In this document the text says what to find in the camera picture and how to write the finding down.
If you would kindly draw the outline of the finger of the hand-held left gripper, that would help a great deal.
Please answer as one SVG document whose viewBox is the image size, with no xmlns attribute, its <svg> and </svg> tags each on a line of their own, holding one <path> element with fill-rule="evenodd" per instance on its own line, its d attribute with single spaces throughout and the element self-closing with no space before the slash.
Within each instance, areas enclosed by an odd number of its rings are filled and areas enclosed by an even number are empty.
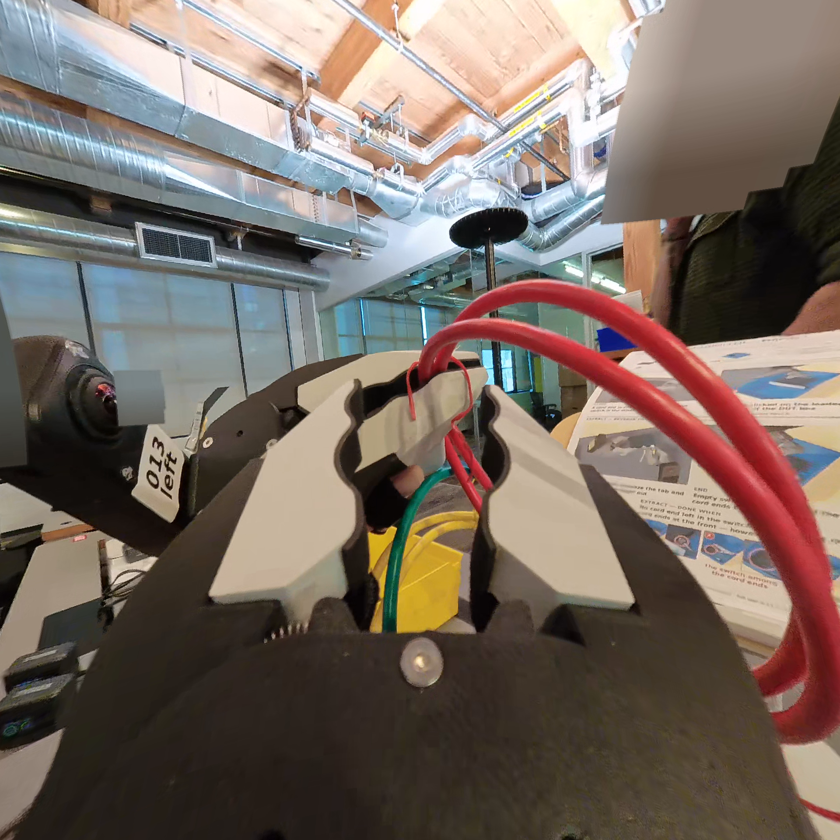
<svg viewBox="0 0 840 840">
<path fill-rule="evenodd" d="M 436 375 L 413 394 L 399 395 L 365 418 L 358 430 L 360 469 L 390 456 L 426 474 L 445 460 L 445 437 L 456 417 L 471 410 L 488 383 L 486 375 Z"/>
<path fill-rule="evenodd" d="M 389 403 L 402 403 L 413 394 L 418 412 L 464 412 L 475 395 L 487 384 L 487 369 L 471 352 L 457 352 L 445 372 L 420 385 L 418 372 L 408 374 L 419 361 L 417 351 L 369 353 L 335 371 L 320 374 L 297 388 L 297 405 L 313 412 L 347 383 L 358 382 L 351 405 L 356 412 L 380 412 Z"/>
</svg>

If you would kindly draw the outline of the medium spiral air duct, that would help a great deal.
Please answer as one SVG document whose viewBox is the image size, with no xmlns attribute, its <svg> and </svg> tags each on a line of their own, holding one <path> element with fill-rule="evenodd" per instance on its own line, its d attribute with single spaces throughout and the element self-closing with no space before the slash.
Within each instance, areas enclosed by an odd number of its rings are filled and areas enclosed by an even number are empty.
<svg viewBox="0 0 840 840">
<path fill-rule="evenodd" d="M 273 232 L 381 249 L 387 231 L 351 206 L 20 98 L 1 97 L 2 165 L 99 193 Z"/>
</svg>

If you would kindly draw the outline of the instruction sheet on stand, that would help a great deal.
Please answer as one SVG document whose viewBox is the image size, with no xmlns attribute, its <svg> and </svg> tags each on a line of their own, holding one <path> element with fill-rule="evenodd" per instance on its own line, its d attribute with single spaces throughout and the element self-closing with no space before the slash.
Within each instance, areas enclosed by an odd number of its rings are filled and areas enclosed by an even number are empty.
<svg viewBox="0 0 840 840">
<path fill-rule="evenodd" d="M 564 416 L 549 433 L 551 438 L 562 445 L 570 453 L 574 453 L 576 441 L 581 433 L 581 424 L 585 427 L 585 421 L 581 420 L 583 412 Z"/>
</svg>

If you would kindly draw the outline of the thin spiral air duct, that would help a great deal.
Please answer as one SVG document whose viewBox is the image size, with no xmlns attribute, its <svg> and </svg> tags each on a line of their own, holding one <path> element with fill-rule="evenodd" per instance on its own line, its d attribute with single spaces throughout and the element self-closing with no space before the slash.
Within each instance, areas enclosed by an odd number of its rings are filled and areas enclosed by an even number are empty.
<svg viewBox="0 0 840 840">
<path fill-rule="evenodd" d="M 329 288 L 329 274 L 324 269 L 242 249 L 215 246 L 216 268 L 141 259 L 134 227 L 130 230 L 5 203 L 1 205 L 1 241 L 3 252 L 25 256 L 171 272 L 255 287 L 313 292 Z"/>
</svg>

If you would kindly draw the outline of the black pole with disc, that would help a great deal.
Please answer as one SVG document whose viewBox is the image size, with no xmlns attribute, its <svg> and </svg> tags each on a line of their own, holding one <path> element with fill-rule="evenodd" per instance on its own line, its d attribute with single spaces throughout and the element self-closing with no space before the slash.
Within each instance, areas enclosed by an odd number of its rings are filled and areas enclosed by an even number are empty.
<svg viewBox="0 0 840 840">
<path fill-rule="evenodd" d="M 452 244 L 468 250 L 483 247 L 485 253 L 486 290 L 498 288 L 496 245 L 504 245 L 522 236 L 529 217 L 516 207 L 497 206 L 469 213 L 454 222 L 448 230 Z"/>
</svg>

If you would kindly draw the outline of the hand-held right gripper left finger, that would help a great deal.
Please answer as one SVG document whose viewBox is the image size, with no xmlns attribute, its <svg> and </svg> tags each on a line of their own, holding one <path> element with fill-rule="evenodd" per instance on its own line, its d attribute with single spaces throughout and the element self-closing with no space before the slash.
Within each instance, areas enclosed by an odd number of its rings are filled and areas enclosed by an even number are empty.
<svg viewBox="0 0 840 840">
<path fill-rule="evenodd" d="M 354 476 L 362 385 L 342 384 L 261 460 L 209 588 L 216 604 L 276 601 L 307 621 L 323 598 L 370 618 L 369 537 Z"/>
</svg>

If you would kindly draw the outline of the silver insulated pipes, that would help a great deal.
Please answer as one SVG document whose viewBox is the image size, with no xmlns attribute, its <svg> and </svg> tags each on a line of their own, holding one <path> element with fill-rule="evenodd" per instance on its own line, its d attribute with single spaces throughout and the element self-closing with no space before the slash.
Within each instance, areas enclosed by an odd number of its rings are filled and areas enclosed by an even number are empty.
<svg viewBox="0 0 840 840">
<path fill-rule="evenodd" d="M 588 59 L 578 59 L 506 114 L 501 126 L 470 114 L 432 143 L 416 146 L 403 133 L 375 129 L 351 110 L 310 90 L 301 106 L 338 124 L 347 141 L 298 117 L 295 144 L 316 161 L 337 165 L 349 177 L 347 189 L 369 198 L 399 222 L 420 217 L 454 218 L 468 211 L 517 208 L 528 218 L 520 241 L 531 251 L 550 249 L 565 234 L 553 222 L 606 189 L 607 163 L 594 147 L 613 137 L 620 107 L 604 110 L 624 92 L 627 71 L 604 80 Z M 560 185 L 524 199 L 513 179 L 518 154 L 566 123 L 570 173 Z"/>
</svg>

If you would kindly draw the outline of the printed instruction sheet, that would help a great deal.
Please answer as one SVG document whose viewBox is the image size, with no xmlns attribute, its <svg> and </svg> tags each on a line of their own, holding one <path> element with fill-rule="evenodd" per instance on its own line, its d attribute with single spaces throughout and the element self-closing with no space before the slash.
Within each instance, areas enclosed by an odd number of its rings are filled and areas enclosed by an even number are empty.
<svg viewBox="0 0 840 840">
<path fill-rule="evenodd" d="M 822 534 L 839 603 L 838 331 L 691 349 L 793 469 Z M 714 480 L 652 422 L 597 388 L 569 450 L 612 485 L 715 604 L 786 623 L 791 601 L 769 551 Z"/>
</svg>

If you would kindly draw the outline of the yellow plastic bin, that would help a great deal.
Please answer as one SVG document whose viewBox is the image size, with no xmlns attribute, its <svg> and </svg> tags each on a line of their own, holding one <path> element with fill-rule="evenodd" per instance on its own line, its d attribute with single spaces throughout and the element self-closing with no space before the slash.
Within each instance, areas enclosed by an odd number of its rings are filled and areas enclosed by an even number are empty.
<svg viewBox="0 0 840 840">
<path fill-rule="evenodd" d="M 382 630 L 382 607 L 386 566 L 394 528 L 383 534 L 369 533 L 370 572 L 379 585 L 379 600 L 371 621 L 371 631 Z M 397 603 L 397 631 L 401 634 L 439 629 L 459 610 L 462 552 L 439 542 L 430 542 L 413 561 L 409 555 L 420 540 L 412 536 L 406 544 Z"/>
</svg>

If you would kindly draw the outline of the white vent grille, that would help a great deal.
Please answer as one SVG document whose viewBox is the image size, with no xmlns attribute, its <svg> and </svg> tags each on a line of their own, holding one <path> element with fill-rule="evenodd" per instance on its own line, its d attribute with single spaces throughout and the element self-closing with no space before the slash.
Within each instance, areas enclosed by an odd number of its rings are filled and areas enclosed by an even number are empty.
<svg viewBox="0 0 840 840">
<path fill-rule="evenodd" d="M 217 267 L 213 237 L 143 223 L 135 223 L 134 230 L 141 259 Z"/>
</svg>

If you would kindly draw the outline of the large spiral air duct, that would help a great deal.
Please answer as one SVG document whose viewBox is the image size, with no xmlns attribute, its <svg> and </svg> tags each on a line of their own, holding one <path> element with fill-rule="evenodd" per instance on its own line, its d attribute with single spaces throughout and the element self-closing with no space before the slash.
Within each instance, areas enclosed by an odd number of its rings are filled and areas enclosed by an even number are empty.
<svg viewBox="0 0 840 840">
<path fill-rule="evenodd" d="M 1 5 L 2 77 L 325 193 L 347 189 L 402 219 L 411 177 L 376 170 L 288 110 L 73 2 Z"/>
</svg>

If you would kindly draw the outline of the black flat device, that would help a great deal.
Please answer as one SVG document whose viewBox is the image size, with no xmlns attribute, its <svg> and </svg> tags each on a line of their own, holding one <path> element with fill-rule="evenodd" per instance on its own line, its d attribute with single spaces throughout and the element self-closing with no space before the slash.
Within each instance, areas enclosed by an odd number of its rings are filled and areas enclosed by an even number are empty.
<svg viewBox="0 0 840 840">
<path fill-rule="evenodd" d="M 37 650 L 73 643 L 77 656 L 97 650 L 114 618 L 113 609 L 100 599 L 74 605 L 45 616 Z"/>
</svg>

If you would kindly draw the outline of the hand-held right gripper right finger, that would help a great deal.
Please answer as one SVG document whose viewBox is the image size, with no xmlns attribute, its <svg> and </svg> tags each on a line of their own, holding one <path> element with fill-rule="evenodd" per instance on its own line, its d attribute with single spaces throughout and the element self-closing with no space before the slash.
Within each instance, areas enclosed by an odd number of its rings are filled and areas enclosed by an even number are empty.
<svg viewBox="0 0 840 840">
<path fill-rule="evenodd" d="M 523 602 L 536 627 L 567 605 L 628 612 L 634 594 L 577 460 L 496 385 L 479 414 L 491 486 L 470 556 L 476 630 L 506 602 Z"/>
</svg>

